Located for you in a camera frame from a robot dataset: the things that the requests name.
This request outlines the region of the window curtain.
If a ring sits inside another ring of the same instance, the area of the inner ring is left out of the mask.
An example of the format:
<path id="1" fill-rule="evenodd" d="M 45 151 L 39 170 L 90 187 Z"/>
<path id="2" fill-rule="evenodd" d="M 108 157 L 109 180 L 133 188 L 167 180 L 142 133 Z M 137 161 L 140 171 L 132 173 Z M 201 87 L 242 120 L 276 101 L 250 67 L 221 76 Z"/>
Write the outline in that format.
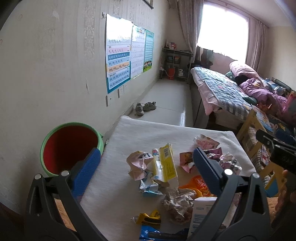
<path id="1" fill-rule="evenodd" d="M 262 21 L 256 18 L 250 18 L 246 64 L 255 71 L 259 70 L 260 63 L 263 59 L 264 48 L 267 43 L 268 29 L 269 27 L 267 27 Z"/>
<path id="2" fill-rule="evenodd" d="M 182 34 L 189 51 L 196 55 L 197 41 L 200 34 L 204 0 L 179 0 L 177 10 Z"/>

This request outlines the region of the orange snack bag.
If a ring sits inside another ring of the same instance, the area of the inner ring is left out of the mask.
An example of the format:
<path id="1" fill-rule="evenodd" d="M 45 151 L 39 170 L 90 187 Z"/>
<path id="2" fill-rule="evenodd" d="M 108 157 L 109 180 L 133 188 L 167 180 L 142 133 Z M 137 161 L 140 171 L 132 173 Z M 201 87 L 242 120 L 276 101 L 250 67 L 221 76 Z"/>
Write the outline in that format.
<path id="1" fill-rule="evenodd" d="M 213 196 L 201 175 L 194 176 L 187 184 L 179 186 L 179 188 L 195 191 L 195 198 Z"/>

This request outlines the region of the crumpled pink white wrapper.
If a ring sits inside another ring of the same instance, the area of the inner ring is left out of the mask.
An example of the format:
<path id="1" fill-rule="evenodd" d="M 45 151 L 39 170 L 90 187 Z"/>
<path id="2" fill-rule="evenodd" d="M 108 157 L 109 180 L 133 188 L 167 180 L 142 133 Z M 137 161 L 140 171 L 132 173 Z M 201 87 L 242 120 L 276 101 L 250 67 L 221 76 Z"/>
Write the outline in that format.
<path id="1" fill-rule="evenodd" d="M 148 164 L 153 160 L 152 154 L 149 152 L 136 151 L 131 153 L 126 162 L 130 167 L 129 175 L 135 181 L 142 180 L 146 176 L 145 170 Z"/>

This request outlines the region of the white blue box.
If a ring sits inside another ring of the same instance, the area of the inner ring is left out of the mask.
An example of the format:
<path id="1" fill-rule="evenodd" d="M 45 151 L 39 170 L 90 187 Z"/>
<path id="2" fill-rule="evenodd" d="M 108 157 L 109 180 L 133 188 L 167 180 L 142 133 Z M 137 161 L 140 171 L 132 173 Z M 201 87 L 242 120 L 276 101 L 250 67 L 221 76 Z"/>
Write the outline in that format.
<path id="1" fill-rule="evenodd" d="M 196 228 L 202 223 L 216 200 L 217 197 L 198 197 L 194 200 L 188 237 L 190 237 Z"/>

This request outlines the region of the pink torn wrapper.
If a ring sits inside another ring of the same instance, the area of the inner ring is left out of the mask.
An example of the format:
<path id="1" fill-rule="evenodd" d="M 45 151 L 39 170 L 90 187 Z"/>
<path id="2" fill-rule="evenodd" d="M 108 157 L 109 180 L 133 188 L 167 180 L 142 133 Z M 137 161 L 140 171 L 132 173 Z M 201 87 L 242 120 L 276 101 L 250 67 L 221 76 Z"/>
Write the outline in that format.
<path id="1" fill-rule="evenodd" d="M 220 143 L 214 139 L 201 134 L 194 138 L 194 143 L 203 150 L 216 149 Z"/>

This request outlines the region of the right window curtain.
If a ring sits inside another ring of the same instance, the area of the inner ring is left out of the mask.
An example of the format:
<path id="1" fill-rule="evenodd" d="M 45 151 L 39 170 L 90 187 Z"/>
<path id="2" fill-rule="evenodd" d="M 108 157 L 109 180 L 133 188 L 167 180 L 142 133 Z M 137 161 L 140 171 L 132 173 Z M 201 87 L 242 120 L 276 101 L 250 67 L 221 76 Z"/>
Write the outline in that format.
<path id="1" fill-rule="evenodd" d="M 263 59 L 264 48 L 267 43 L 268 29 L 269 27 L 267 27 L 262 21 L 256 18 L 250 18 L 246 64 L 255 71 L 259 70 L 260 63 Z"/>

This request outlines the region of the children book on bed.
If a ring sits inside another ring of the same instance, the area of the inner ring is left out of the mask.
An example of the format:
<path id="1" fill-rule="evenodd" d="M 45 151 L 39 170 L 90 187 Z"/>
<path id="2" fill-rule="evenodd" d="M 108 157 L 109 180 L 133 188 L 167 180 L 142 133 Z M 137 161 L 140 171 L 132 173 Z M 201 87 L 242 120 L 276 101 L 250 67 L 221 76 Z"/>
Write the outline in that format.
<path id="1" fill-rule="evenodd" d="M 256 112 L 256 117 L 257 117 L 258 121 L 261 123 L 261 125 L 265 128 L 266 131 L 272 133 L 273 127 L 270 124 L 266 113 L 254 105 L 252 106 L 252 108 Z"/>

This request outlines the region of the wooden chair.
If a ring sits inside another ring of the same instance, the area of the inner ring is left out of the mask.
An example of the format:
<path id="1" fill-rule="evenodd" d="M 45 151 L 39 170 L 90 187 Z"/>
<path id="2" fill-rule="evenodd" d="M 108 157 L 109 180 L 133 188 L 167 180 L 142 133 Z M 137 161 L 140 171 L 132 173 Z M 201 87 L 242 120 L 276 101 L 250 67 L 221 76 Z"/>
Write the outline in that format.
<path id="1" fill-rule="evenodd" d="M 250 158 L 256 172 L 260 175 L 267 197 L 278 197 L 285 183 L 283 168 L 270 161 L 267 147 L 256 139 L 258 130 L 266 131 L 257 119 L 257 112 L 251 110 L 237 134 L 237 139 Z"/>

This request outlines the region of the crumpled silver printed wrapper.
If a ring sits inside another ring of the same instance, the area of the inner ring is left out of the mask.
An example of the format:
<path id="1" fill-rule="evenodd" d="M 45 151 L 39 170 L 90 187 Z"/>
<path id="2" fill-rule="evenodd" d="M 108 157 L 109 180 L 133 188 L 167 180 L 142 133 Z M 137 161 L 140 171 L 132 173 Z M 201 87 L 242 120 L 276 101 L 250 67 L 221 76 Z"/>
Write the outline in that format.
<path id="1" fill-rule="evenodd" d="M 242 171 L 242 167 L 241 167 L 240 163 L 229 152 L 226 155 L 220 157 L 219 165 L 223 169 L 232 170 L 236 175 L 239 175 L 240 172 Z"/>

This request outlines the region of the green chart wall poster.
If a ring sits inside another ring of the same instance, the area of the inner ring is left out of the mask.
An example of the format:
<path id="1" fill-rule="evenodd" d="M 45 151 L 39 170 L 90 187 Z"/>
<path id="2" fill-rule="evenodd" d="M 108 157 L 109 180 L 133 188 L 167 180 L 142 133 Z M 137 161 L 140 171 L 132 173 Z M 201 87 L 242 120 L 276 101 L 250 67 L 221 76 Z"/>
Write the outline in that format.
<path id="1" fill-rule="evenodd" d="M 154 50 L 154 33 L 149 30 L 146 30 L 143 72 L 146 72 L 152 68 L 153 50 Z"/>

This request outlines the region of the left window curtain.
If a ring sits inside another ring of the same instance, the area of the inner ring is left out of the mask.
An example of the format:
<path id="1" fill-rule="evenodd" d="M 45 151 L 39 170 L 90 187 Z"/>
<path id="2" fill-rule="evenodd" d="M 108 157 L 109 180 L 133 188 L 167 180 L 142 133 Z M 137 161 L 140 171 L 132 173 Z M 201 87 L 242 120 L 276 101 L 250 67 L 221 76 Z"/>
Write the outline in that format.
<path id="1" fill-rule="evenodd" d="M 197 41 L 200 34 L 204 0 L 179 0 L 177 10 L 182 34 L 189 51 L 196 55 Z"/>

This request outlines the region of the left grey sneaker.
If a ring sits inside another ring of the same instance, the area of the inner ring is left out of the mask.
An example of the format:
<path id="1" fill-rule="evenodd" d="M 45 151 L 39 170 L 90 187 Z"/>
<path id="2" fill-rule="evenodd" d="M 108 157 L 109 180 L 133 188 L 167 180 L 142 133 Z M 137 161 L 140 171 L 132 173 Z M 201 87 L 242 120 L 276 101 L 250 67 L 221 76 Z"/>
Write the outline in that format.
<path id="1" fill-rule="evenodd" d="M 137 103 L 135 106 L 135 115 L 136 116 L 143 116 L 144 115 L 144 109 L 141 103 Z"/>

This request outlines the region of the dark metal shelf rack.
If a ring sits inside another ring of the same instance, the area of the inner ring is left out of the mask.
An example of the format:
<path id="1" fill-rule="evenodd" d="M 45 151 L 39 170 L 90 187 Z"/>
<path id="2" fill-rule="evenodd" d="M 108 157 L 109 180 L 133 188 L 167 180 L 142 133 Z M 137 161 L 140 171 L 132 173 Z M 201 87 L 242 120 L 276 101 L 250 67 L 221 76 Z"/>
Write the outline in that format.
<path id="1" fill-rule="evenodd" d="M 167 69 L 169 67 L 174 67 L 174 80 L 188 82 L 192 58 L 193 53 L 190 51 L 163 48 L 161 54 L 161 65 L 159 68 L 159 79 L 169 79 L 167 76 Z"/>

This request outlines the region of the bed with plaid quilt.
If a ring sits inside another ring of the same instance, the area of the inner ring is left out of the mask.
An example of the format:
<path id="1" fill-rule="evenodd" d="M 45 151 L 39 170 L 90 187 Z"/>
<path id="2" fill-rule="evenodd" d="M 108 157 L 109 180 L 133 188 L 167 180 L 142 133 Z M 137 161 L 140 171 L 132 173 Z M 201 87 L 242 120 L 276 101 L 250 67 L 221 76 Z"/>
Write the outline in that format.
<path id="1" fill-rule="evenodd" d="M 245 122 L 252 104 L 244 99 L 250 96 L 236 82 L 219 72 L 203 67 L 192 68 L 191 74 L 206 115 L 220 112 L 218 114 L 222 118 L 220 125 L 231 130 L 236 130 Z M 285 123 L 295 125 L 295 113 L 289 114 L 284 109 L 277 112 L 271 109 L 271 112 Z"/>

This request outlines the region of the blue white foil wrapper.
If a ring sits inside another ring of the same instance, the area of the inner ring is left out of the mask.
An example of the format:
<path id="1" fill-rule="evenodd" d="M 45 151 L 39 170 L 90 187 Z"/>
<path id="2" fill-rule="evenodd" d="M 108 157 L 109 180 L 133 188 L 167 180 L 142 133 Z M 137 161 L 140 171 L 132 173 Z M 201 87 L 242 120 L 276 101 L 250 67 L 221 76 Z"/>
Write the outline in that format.
<path id="1" fill-rule="evenodd" d="M 144 197 L 162 196 L 163 193 L 159 190 L 159 185 L 152 180 L 153 173 L 146 172 L 146 176 L 140 180 L 139 191 Z"/>

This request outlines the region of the yellow white carton box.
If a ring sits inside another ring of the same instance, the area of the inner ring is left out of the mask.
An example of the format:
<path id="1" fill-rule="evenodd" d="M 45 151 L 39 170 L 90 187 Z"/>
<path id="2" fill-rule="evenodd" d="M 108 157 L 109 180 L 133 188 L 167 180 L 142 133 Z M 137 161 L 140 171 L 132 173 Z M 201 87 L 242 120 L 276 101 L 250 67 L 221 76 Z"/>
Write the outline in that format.
<path id="1" fill-rule="evenodd" d="M 178 173 L 173 159 L 171 144 L 152 150 L 152 181 L 162 187 L 177 188 Z"/>

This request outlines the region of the purple blanket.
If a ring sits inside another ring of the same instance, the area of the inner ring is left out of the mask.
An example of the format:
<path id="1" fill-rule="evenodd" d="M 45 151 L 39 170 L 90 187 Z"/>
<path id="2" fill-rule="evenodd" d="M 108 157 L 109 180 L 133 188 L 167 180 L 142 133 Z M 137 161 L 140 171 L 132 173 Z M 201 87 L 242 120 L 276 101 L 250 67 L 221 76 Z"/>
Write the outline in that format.
<path id="1" fill-rule="evenodd" d="M 276 93 L 269 91 L 264 88 L 261 80 L 256 78 L 248 78 L 238 86 L 250 97 L 257 99 L 259 103 L 265 104 L 267 106 L 271 105 L 272 110 L 275 112 L 283 111 L 287 99 L 283 96 L 279 96 Z"/>

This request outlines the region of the small yellow black wrapper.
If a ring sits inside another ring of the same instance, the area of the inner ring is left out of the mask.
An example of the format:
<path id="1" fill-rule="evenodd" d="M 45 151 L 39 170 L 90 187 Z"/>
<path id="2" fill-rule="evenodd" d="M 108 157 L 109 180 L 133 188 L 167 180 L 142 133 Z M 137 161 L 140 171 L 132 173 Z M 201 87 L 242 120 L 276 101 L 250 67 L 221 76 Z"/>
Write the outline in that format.
<path id="1" fill-rule="evenodd" d="M 147 213 L 140 213 L 138 216 L 132 217 L 132 221 L 137 225 L 160 226 L 161 214 L 155 209 L 150 215 Z"/>

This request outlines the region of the pink pillow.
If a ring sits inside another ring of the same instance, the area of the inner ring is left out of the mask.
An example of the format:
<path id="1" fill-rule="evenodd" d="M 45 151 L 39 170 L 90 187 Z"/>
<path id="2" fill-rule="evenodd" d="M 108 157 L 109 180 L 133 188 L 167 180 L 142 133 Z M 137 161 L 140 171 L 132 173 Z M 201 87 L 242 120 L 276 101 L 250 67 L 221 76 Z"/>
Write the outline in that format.
<path id="1" fill-rule="evenodd" d="M 233 73 L 234 77 L 244 75 L 246 77 L 255 78 L 257 80 L 261 80 L 261 77 L 258 73 L 251 68 L 249 65 L 240 62 L 240 61 L 233 61 L 229 64 L 230 71 Z"/>

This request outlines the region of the green red trash bucket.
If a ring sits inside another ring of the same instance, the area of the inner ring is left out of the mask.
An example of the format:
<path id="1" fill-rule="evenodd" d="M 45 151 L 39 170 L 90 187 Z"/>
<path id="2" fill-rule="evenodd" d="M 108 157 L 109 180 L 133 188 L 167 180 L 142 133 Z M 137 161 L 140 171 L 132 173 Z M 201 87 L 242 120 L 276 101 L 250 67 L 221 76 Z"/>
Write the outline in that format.
<path id="1" fill-rule="evenodd" d="M 85 123 L 64 123 L 52 129 L 42 142 L 40 162 L 45 173 L 54 177 L 71 170 L 92 149 L 103 152 L 103 135 Z"/>

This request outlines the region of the right grey sneaker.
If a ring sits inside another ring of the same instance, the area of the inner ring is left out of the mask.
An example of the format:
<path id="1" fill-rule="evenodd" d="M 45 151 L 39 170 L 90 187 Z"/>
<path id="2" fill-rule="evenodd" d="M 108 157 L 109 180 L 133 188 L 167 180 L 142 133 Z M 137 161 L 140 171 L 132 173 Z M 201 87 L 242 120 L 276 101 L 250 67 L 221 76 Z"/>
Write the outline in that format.
<path id="1" fill-rule="evenodd" d="M 156 102 L 155 101 L 153 101 L 153 102 L 147 102 L 143 106 L 143 110 L 145 112 L 155 110 L 156 108 L 157 108 L 157 106 L 156 106 Z"/>

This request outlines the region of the white chart wall poster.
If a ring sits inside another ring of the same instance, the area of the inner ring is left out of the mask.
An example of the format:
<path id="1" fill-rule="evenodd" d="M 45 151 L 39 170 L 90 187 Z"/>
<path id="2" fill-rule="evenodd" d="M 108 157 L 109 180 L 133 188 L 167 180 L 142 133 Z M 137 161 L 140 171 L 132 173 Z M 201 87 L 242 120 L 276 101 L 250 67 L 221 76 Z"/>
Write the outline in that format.
<path id="1" fill-rule="evenodd" d="M 130 53 L 130 77 L 132 79 L 143 72 L 145 34 L 146 30 L 144 28 L 133 25 L 132 46 Z"/>

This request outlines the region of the blue pinyin wall poster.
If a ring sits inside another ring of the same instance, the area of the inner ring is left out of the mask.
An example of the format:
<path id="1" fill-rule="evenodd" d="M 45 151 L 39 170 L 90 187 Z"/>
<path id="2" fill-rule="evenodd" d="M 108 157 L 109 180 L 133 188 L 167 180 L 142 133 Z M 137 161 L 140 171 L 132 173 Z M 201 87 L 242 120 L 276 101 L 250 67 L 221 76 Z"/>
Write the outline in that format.
<path id="1" fill-rule="evenodd" d="M 108 93 L 130 80 L 132 27 L 131 21 L 106 16 L 105 58 Z"/>

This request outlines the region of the blue snack wrapper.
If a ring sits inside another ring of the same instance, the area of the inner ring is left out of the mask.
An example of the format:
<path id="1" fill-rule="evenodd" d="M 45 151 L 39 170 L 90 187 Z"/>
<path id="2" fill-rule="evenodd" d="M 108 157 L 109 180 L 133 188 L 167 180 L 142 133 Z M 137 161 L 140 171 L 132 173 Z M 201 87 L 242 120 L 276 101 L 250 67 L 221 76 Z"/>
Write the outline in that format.
<path id="1" fill-rule="evenodd" d="M 187 240 L 189 233 L 188 228 L 184 228 L 177 233 L 160 232 L 155 228 L 142 225 L 139 240 L 154 240 L 154 241 L 175 241 L 175 240 Z"/>

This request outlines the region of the crumpled brown paper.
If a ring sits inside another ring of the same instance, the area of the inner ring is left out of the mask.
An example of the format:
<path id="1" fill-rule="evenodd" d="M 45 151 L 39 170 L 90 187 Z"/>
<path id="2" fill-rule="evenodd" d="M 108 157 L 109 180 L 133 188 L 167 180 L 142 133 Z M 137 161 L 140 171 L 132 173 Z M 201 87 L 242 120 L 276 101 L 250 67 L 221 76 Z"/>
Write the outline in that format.
<path id="1" fill-rule="evenodd" d="M 168 188 L 162 200 L 170 220 L 179 225 L 191 220 L 196 191 L 192 189 Z"/>

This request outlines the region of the red bucket under shelf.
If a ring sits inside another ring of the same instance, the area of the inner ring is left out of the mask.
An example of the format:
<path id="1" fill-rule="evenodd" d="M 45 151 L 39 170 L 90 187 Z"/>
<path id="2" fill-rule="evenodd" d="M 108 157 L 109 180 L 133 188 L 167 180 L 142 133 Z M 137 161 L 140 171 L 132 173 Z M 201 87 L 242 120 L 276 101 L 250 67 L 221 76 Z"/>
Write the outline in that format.
<path id="1" fill-rule="evenodd" d="M 174 67 L 169 67 L 167 69 L 167 71 L 166 71 L 166 74 L 167 74 L 167 76 L 168 76 L 168 78 L 170 80 L 174 80 L 174 78 L 175 78 L 175 68 Z"/>

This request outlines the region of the grey sneaker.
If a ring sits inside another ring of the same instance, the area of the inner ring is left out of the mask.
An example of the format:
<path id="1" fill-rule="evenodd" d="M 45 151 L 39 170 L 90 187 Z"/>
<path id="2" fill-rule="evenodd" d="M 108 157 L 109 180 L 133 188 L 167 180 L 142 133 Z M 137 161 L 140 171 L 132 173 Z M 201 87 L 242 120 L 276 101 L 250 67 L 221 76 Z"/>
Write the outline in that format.
<path id="1" fill-rule="evenodd" d="M 144 115 L 144 109 L 141 103 L 137 103 L 135 106 L 135 115 L 136 116 L 143 116 Z"/>
<path id="2" fill-rule="evenodd" d="M 153 101 L 153 102 L 147 102 L 143 106 L 143 110 L 145 112 L 155 110 L 156 108 L 157 108 L 157 106 L 156 106 L 156 102 L 155 101 Z"/>

